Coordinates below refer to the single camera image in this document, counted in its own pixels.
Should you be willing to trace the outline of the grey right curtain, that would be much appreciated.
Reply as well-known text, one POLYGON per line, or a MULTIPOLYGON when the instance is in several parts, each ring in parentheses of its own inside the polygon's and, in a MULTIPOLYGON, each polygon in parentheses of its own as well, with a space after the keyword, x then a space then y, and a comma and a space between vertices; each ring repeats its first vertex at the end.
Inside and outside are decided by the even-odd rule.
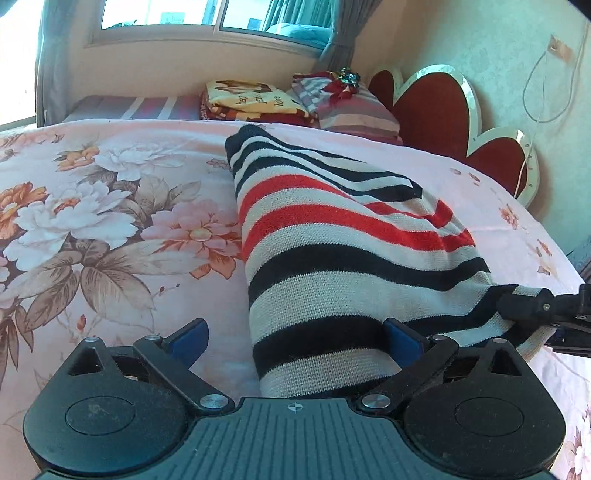
POLYGON ((315 63, 314 72, 339 71, 351 66, 360 35, 381 0, 339 0, 332 7, 329 42, 315 63))

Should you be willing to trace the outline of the red heart-shaped headboard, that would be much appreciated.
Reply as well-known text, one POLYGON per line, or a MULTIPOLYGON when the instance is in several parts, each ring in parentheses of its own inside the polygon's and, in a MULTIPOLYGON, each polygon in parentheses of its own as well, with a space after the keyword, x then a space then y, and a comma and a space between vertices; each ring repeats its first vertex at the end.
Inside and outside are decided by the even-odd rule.
POLYGON ((405 79, 396 67, 380 67, 369 90, 399 120, 406 146, 467 165, 531 205, 540 185, 533 141, 518 128, 484 130, 477 93, 458 69, 436 64, 405 79))

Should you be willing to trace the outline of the teal blanket on sill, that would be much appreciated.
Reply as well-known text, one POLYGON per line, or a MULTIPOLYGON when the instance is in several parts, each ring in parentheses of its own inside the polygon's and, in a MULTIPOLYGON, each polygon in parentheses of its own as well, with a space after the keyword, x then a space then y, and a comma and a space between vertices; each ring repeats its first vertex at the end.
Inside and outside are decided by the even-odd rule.
POLYGON ((322 26, 294 23, 277 23, 264 30, 267 34, 286 37, 288 40, 324 49, 331 38, 331 30, 322 26))

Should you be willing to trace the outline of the window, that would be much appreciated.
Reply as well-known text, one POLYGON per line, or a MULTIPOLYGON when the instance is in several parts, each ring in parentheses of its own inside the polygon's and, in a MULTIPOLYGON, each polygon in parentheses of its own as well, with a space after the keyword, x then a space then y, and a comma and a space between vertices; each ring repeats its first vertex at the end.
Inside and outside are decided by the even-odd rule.
POLYGON ((332 25, 332 1, 100 1, 93 45, 141 41, 205 41, 318 56, 323 49, 264 32, 277 23, 332 25))

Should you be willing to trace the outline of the red decorative bow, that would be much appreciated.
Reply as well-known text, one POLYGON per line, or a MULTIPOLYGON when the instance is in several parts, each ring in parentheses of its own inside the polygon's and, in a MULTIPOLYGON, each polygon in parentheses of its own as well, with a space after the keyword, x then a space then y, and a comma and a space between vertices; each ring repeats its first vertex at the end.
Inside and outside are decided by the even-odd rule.
POLYGON ((295 74, 294 80, 322 78, 329 83, 322 90, 329 93, 329 104, 336 105, 342 100, 349 100, 359 91, 361 77, 349 67, 339 71, 321 71, 311 74, 295 74))

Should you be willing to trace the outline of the striped mattress cover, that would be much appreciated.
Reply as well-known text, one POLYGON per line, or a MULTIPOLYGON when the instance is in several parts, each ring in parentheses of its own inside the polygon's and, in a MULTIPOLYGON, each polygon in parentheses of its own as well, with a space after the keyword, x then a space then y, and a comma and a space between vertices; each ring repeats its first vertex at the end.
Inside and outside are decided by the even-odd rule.
POLYGON ((88 96, 80 100, 64 122, 79 120, 187 120, 199 119, 200 96, 121 97, 88 96))

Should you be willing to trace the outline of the folded yellow red blanket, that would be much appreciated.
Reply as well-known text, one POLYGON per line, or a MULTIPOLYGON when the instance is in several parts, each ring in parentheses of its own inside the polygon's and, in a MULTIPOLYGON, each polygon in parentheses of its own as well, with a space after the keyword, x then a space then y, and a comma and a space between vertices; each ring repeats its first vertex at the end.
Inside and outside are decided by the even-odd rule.
POLYGON ((315 117, 293 95, 263 82, 213 80, 200 95, 201 120, 281 123, 304 127, 315 117))

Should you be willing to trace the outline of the grey left curtain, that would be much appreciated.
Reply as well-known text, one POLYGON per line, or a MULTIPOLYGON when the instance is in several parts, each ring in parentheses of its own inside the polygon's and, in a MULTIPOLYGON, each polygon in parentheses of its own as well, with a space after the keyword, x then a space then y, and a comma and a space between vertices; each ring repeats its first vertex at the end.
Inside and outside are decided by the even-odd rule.
POLYGON ((67 116, 68 47, 77 1, 44 1, 35 63, 35 115, 38 127, 67 116))

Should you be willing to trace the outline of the striped pillow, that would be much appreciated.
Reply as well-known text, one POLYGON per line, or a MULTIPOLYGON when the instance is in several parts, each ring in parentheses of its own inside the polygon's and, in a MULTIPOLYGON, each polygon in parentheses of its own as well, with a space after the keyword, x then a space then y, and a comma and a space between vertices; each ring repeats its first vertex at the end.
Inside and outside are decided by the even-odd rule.
POLYGON ((362 82, 356 95, 336 105, 329 104, 329 93, 322 90, 328 83, 328 79, 322 78, 291 81, 297 101, 315 117, 318 128, 387 144, 403 144, 400 123, 362 82))

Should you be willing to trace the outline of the grey curtain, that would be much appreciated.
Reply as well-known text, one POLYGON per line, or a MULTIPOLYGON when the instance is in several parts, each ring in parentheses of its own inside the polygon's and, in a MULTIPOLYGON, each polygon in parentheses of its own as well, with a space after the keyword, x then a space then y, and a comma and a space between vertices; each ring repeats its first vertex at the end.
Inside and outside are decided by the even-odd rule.
POLYGON ((339 0, 332 7, 329 42, 315 63, 314 72, 339 71, 351 66, 360 35, 381 0, 339 0))
POLYGON ((67 116, 68 47, 77 1, 44 1, 35 63, 35 115, 38 127, 67 116))

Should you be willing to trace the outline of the striped knit sweater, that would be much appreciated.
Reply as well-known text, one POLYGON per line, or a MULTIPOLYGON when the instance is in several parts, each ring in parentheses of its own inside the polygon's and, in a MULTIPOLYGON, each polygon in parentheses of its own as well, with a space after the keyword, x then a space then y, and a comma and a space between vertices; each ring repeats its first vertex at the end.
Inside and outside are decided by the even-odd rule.
POLYGON ((465 225, 414 180, 291 145, 246 125, 225 142, 263 396, 351 395, 400 372, 384 328, 463 347, 508 340, 525 358, 552 335, 500 314, 506 294, 465 225))

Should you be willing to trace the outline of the pink floral bed sheet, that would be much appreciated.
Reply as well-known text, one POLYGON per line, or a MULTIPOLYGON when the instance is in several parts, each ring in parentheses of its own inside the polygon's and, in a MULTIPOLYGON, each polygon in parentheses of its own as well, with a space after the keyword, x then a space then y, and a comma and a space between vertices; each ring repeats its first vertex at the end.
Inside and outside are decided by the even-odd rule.
MULTIPOLYGON (((225 142, 243 123, 80 121, 1 141, 1 475, 37 467, 26 409, 83 338, 120 346, 202 317, 197 373, 259 395, 235 184, 225 142)), ((549 234, 495 180, 419 150, 283 124, 291 145, 404 175, 445 202, 498 284, 572 293, 549 234)))

